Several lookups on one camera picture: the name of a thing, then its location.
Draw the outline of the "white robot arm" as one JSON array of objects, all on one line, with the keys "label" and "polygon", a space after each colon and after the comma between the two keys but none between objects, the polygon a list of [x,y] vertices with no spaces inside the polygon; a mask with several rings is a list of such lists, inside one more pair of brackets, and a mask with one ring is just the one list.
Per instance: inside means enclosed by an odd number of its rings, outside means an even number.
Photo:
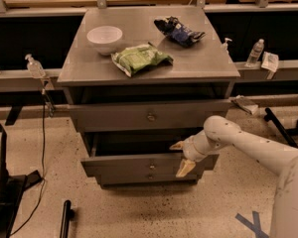
[{"label": "white robot arm", "polygon": [[211,116],[201,132],[171,146],[184,154],[176,176],[185,177],[197,162],[225,146],[237,148],[278,175],[270,231],[261,229],[258,213],[253,214],[252,221],[241,215],[236,219],[253,231],[256,238],[298,238],[297,148],[247,133],[222,116]]}]

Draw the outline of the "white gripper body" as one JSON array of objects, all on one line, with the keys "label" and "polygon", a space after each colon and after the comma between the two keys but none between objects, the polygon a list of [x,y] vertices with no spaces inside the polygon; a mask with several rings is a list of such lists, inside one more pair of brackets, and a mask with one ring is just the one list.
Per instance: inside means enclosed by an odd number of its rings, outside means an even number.
[{"label": "white gripper body", "polygon": [[211,150],[210,142],[205,134],[194,135],[184,141],[183,153],[186,159],[200,162],[208,156]]}]

